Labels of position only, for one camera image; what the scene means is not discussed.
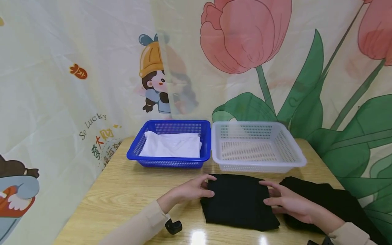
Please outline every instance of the cartoon girl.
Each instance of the cartoon girl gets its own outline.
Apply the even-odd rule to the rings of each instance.
[[[191,87],[191,80],[186,74],[186,67],[182,59],[169,46],[168,36],[164,35],[168,65],[172,75],[173,99],[176,111],[175,114],[188,114],[197,106],[196,95]],[[142,78],[142,90],[138,90],[141,96],[145,96],[145,106],[143,110],[147,113],[152,111],[154,105],[158,105],[158,111],[163,114],[170,114],[169,97],[167,94],[167,81],[163,69],[162,56],[158,43],[158,35],[154,39],[142,34],[139,36],[140,44],[144,45],[140,58],[140,77]]]
[[[33,205],[40,189],[38,177],[38,169],[0,155],[0,245]]]
[[[143,110],[147,113],[153,110],[154,105],[158,105],[159,113],[170,114],[169,97],[165,81],[165,71],[161,57],[161,50],[158,43],[158,36],[154,40],[142,34],[139,36],[141,45],[146,46],[140,58],[140,77],[142,78],[143,92],[146,97]]]

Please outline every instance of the white cloth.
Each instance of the white cloth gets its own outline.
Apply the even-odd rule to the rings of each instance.
[[[146,142],[139,156],[199,158],[201,142],[199,134],[144,133]]]

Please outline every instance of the black object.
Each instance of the black object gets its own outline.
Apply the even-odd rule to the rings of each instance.
[[[208,182],[215,192],[212,198],[202,198],[201,207],[207,223],[228,225],[259,231],[279,228],[272,208],[263,203],[269,197],[268,188],[260,179],[233,174],[212,174],[216,181]]]
[[[378,245],[388,245],[388,241],[368,218],[363,208],[348,191],[335,190],[329,184],[316,184],[295,177],[287,177],[281,183],[297,194],[323,206],[346,222],[351,222],[369,234]],[[324,234],[313,224],[306,224],[285,214],[286,224],[293,229],[308,230]]]
[[[318,244],[315,243],[314,241],[309,240],[309,241],[308,241],[308,245],[318,245]],[[327,236],[327,237],[324,239],[322,245],[334,245],[334,244],[332,243],[331,239]]]
[[[175,235],[178,232],[182,231],[182,224],[181,221],[176,221],[173,223],[173,221],[171,219],[169,219],[166,224],[165,224],[166,230],[172,234]]]

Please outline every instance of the white basket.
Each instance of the white basket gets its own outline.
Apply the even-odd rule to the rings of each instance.
[[[214,122],[211,149],[222,171],[286,173],[307,162],[278,122]]]

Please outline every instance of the wooden table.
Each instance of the wooden table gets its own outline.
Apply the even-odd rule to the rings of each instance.
[[[202,169],[144,168],[126,157],[132,140],[127,138],[123,141],[57,237],[55,245],[95,245],[171,188],[204,173],[222,173],[212,159],[205,162]],[[309,143],[301,139],[297,142],[308,160],[305,167],[286,174],[238,174],[274,181],[294,176],[314,183],[330,183],[336,189],[343,189]],[[289,229],[281,216],[278,217],[280,228],[267,232],[206,224],[198,200],[177,205],[169,214],[173,221],[181,220],[183,230],[172,236],[162,229],[147,244],[306,245],[309,239],[319,244],[323,240],[319,234]]]

